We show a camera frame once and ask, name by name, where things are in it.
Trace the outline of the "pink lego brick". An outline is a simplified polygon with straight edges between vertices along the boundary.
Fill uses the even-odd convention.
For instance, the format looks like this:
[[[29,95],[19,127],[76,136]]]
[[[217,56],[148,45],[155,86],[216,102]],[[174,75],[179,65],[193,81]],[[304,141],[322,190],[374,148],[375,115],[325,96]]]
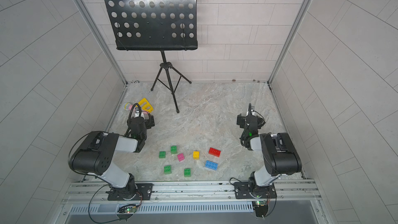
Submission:
[[[177,159],[179,162],[183,161],[185,159],[184,154],[183,153],[178,154]]]

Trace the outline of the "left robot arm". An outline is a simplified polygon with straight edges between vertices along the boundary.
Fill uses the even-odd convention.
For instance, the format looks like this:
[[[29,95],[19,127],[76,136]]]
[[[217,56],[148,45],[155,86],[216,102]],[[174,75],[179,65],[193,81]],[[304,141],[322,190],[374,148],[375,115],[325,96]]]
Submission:
[[[124,135],[92,131],[83,137],[76,151],[68,155],[72,171],[95,176],[108,183],[109,201],[148,200],[151,194],[152,184],[136,184],[133,174],[113,162],[116,151],[141,152],[147,140],[147,130],[155,126],[154,117],[142,108],[141,103],[131,105],[129,110]]]

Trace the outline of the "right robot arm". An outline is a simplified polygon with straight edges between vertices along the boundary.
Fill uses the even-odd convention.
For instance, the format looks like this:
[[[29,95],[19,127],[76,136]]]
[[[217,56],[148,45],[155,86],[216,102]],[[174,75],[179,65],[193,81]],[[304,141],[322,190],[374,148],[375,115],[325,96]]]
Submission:
[[[237,125],[243,129],[240,144],[248,150],[261,151],[264,165],[252,172],[243,189],[252,198],[271,198],[273,182],[283,175],[293,175],[302,170],[302,162],[288,133],[259,133],[266,124],[261,114],[254,115],[249,104],[246,115],[237,116]]]

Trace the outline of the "yellow lego brick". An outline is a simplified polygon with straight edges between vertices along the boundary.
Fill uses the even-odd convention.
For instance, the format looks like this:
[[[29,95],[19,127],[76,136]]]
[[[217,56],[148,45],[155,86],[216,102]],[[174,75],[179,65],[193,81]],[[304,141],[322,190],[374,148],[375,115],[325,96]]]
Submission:
[[[194,160],[199,160],[200,159],[200,152],[199,151],[194,151],[193,152],[193,159]]]

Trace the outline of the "red lego brick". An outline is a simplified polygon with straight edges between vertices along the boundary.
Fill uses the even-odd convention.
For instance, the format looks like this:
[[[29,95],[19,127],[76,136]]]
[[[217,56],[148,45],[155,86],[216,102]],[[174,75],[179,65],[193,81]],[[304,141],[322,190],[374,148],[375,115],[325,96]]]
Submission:
[[[212,148],[212,147],[211,147],[211,148],[209,149],[208,153],[209,153],[210,155],[212,155],[212,156],[220,157],[221,151],[218,150],[218,149],[215,149],[215,148]]]

